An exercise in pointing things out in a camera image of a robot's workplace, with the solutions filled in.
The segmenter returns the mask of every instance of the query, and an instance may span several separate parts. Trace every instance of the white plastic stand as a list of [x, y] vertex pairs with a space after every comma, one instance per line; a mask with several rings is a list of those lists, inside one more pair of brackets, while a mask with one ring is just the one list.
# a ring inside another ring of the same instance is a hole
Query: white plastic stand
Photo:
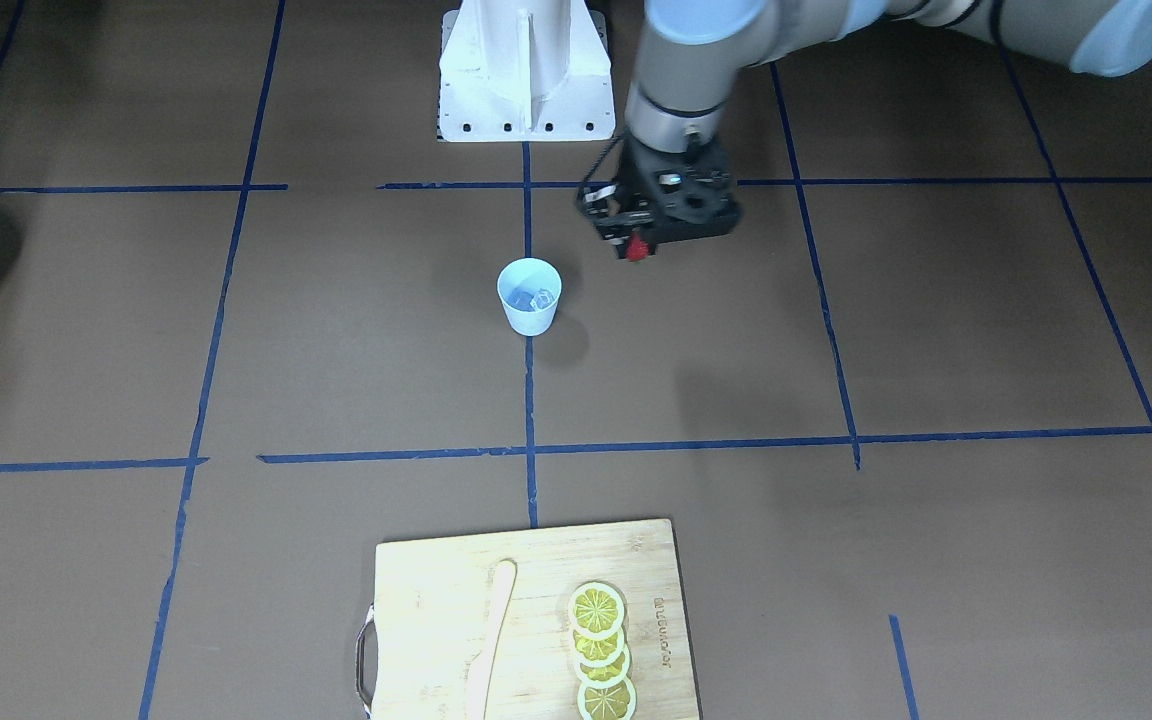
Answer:
[[600, 13], [582, 0], [463, 0], [444, 15], [439, 137], [606, 141], [616, 128]]

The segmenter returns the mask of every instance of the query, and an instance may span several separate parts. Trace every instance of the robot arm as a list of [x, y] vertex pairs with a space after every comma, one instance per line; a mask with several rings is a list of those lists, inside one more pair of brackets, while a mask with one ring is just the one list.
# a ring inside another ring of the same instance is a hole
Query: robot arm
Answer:
[[741, 210], [717, 134], [736, 74], [880, 18], [1006, 41], [1075, 73], [1121, 76], [1152, 59], [1152, 0], [646, 0], [616, 176], [594, 192], [582, 183], [577, 206], [622, 259], [732, 232]]

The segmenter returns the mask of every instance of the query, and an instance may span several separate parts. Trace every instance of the red object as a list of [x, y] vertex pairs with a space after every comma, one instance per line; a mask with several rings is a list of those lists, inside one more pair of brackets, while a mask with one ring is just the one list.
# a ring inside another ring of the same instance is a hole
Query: red object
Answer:
[[645, 260], [646, 256], [652, 253], [649, 243], [643, 242], [643, 237], [639, 236], [639, 232], [630, 233], [630, 245], [626, 248], [626, 259], [630, 263], [637, 263], [638, 260]]

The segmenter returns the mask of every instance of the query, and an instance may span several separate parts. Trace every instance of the white cup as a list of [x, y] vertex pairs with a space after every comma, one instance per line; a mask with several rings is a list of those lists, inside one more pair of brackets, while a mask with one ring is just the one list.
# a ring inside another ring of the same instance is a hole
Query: white cup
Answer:
[[497, 295], [509, 327], [522, 336], [533, 338], [548, 331], [558, 310], [563, 281], [553, 265], [536, 258], [515, 260], [500, 270]]

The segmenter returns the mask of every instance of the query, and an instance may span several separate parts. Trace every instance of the lemon slice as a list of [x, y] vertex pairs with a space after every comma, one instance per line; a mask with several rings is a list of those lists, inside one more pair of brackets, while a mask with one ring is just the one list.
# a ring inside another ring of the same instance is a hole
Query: lemon slice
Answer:
[[630, 646], [626, 646], [620, 655], [613, 655], [612, 661], [602, 667], [591, 667], [577, 661], [576, 672], [579, 674], [579, 682], [591, 688], [604, 689], [620, 684], [630, 674]]
[[567, 604], [573, 630], [591, 641], [612, 637], [626, 622], [626, 599], [607, 583], [585, 583]]
[[626, 634], [617, 630], [609, 638], [591, 641], [585, 635], [573, 632], [573, 644], [576, 646], [576, 652], [579, 653], [582, 664], [590, 667], [607, 667], [616, 661], [621, 651], [626, 650]]
[[630, 720], [639, 697], [630, 680], [621, 680], [609, 688], [581, 684], [576, 708], [585, 720]]

